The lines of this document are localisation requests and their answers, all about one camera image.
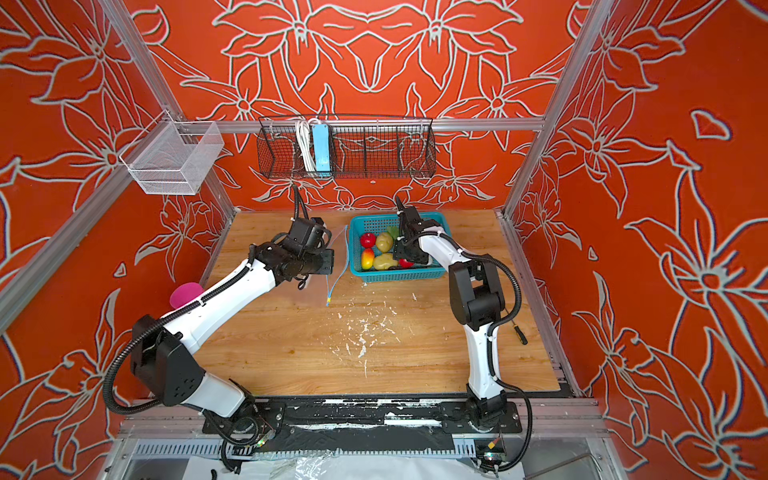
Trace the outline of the yellow-green pear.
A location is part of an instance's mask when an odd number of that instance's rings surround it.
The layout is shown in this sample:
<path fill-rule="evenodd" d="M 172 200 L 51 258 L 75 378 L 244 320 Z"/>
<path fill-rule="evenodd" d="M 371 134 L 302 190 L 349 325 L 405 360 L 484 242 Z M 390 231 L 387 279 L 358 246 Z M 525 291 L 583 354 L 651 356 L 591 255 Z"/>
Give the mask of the yellow-green pear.
<path fill-rule="evenodd" d="M 376 238 L 376 248 L 382 253 L 388 253 L 394 246 L 394 238 L 388 232 L 383 232 Z"/>

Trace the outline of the clear zip top bag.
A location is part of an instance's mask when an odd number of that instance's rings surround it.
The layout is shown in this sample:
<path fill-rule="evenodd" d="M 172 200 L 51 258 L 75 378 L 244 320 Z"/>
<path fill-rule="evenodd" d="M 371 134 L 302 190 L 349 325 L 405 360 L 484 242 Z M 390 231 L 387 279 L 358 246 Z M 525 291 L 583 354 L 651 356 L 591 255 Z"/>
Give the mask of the clear zip top bag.
<path fill-rule="evenodd" d="M 341 279 L 349 269 L 348 226 L 333 230 L 330 248 L 334 251 L 332 271 L 327 275 L 311 275 L 299 292 L 299 303 L 314 308 L 330 307 L 336 299 Z"/>

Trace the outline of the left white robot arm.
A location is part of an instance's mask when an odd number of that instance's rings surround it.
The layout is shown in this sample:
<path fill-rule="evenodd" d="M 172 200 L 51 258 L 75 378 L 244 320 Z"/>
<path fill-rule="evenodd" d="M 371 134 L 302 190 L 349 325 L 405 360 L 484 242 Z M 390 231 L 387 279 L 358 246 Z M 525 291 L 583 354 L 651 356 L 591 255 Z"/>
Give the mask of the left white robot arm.
<path fill-rule="evenodd" d="M 146 315 L 134 324 L 130 342 L 104 376 L 107 409 L 128 416 L 159 405 L 183 405 L 230 421 L 255 416 L 253 396 L 236 382 L 207 372 L 194 355 L 220 327 L 277 286 L 295 281 L 304 288 L 312 276 L 331 274 L 331 239 L 324 221 L 310 216 L 296 194 L 288 231 L 250 245 L 247 257 L 230 274 L 182 307 L 158 319 Z M 124 363 L 150 390 L 152 400 L 132 406 L 117 400 L 115 381 Z"/>

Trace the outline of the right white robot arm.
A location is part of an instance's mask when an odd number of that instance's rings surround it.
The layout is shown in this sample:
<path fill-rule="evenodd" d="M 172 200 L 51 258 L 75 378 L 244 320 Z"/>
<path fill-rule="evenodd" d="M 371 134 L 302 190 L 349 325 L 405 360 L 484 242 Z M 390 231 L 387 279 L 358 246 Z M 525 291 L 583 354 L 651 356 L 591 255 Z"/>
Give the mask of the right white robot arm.
<path fill-rule="evenodd" d="M 504 381 L 500 374 L 498 333 L 512 323 L 522 307 L 522 290 L 512 270 L 490 254 L 471 252 L 454 240 L 442 225 L 423 218 L 413 206 L 395 200 L 399 237 L 395 257 L 414 264 L 430 259 L 448 275 L 451 311 L 462 325 L 467 340 L 469 377 L 467 414 L 480 431 L 502 429 L 508 413 L 508 394 L 522 398 L 526 417 L 522 445 L 509 460 L 495 459 L 491 447 L 474 461 L 483 473 L 499 475 L 522 463 L 533 435 L 533 405 L 520 387 Z"/>

